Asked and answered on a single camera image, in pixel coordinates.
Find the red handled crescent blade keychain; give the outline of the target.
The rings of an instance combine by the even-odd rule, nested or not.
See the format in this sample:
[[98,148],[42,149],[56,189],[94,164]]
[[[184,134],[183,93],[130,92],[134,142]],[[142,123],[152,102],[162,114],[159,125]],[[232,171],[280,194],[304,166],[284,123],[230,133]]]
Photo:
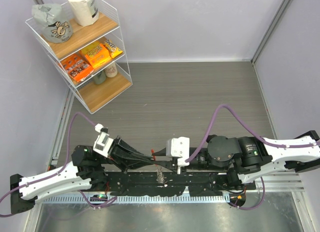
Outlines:
[[[154,150],[151,149],[151,154],[152,154],[153,160],[156,161],[156,157],[155,157],[154,153],[155,153]],[[156,181],[159,184],[165,184],[165,177],[162,172],[162,167],[159,165],[155,165],[155,167],[156,167],[156,176],[157,176]]]

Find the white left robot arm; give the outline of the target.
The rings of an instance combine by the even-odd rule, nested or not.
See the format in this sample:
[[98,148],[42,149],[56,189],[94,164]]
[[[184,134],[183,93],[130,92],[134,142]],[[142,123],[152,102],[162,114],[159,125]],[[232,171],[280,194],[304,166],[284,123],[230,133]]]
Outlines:
[[13,215],[31,210],[35,204],[55,195],[73,191],[111,189],[104,165],[118,166],[123,172],[152,165],[154,158],[135,151],[121,138],[100,133],[93,146],[76,146],[71,161],[65,165],[30,177],[10,177],[10,212]]

